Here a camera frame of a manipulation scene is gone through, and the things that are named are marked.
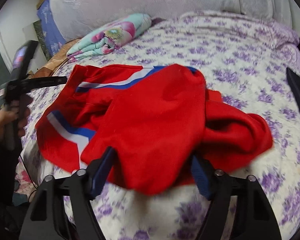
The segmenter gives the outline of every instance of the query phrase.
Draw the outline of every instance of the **brown blanket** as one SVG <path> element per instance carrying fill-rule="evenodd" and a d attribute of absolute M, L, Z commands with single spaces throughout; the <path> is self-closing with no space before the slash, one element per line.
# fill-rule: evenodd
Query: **brown blanket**
<path fill-rule="evenodd" d="M 52 76 L 55 70 L 67 60 L 66 53 L 68 50 L 79 40 L 80 39 L 75 39 L 63 45 L 62 48 L 42 68 L 40 68 L 32 78 Z"/>

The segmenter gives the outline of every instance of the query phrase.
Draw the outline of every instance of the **person's arm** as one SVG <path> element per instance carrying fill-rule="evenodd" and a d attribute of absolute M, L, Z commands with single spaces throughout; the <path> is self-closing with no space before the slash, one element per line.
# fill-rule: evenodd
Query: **person's arm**
<path fill-rule="evenodd" d="M 18 124 L 20 128 L 18 135 L 20 137 L 25 135 L 23 127 L 27 124 L 26 117 L 29 114 L 30 110 L 27 109 L 25 118 Z M 0 110 L 0 202 L 6 205 L 11 205 L 12 202 L 14 178 L 20 153 L 9 151 L 5 148 L 3 143 L 4 126 L 17 118 L 18 115 L 15 111 Z"/>

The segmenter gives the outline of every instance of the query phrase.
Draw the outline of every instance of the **floral bedsheet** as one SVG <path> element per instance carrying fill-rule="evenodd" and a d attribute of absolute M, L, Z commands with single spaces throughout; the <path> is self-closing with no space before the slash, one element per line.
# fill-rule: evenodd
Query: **floral bedsheet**
<path fill-rule="evenodd" d="M 187 13 L 161 22 L 111 54 L 86 58 L 80 65 L 169 65 L 199 69 L 207 87 L 219 90 L 223 101 L 247 113 L 263 116 L 271 129 L 274 147 L 248 167 L 234 173 L 254 174 L 265 191 L 279 224 L 282 239 L 289 239 L 300 222 L 300 114 L 287 84 L 287 66 L 300 72 L 296 33 L 274 21 L 264 22 L 222 12 Z M 74 63 L 57 75 L 69 76 Z M 39 183 L 48 175 L 70 174 L 43 160 L 38 153 L 34 125 L 63 86 L 35 90 L 23 156 L 33 166 Z M 73 214 L 68 197 L 66 212 Z M 171 188 L 156 196 L 106 184 L 93 202 L 93 211 L 106 239 L 194 239 L 209 202 L 194 185 Z M 235 211 L 229 208 L 223 239 L 228 239 Z"/>

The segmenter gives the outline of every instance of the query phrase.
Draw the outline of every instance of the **person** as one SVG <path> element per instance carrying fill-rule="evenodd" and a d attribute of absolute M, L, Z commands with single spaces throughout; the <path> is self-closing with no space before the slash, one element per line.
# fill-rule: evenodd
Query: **person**
<path fill-rule="evenodd" d="M 22 223 L 29 207 L 29 203 L 17 207 L 12 205 L 15 172 L 20 152 L 9 151 L 4 144 L 4 127 L 19 118 L 18 104 L 18 101 L 14 101 L 10 111 L 0 110 L 0 239 L 4 240 L 19 238 Z M 24 116 L 19 118 L 19 137 L 25 135 L 24 127 L 27 125 L 29 114 L 30 110 L 27 108 Z"/>

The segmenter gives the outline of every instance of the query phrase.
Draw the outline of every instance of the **device screen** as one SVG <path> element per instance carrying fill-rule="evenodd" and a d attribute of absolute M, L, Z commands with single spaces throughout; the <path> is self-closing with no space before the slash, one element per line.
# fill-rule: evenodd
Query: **device screen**
<path fill-rule="evenodd" d="M 16 53 L 12 63 L 12 69 L 21 67 L 21 63 L 25 56 L 26 50 L 27 50 L 27 46 L 24 46 L 21 49 L 19 49 L 19 51 Z"/>

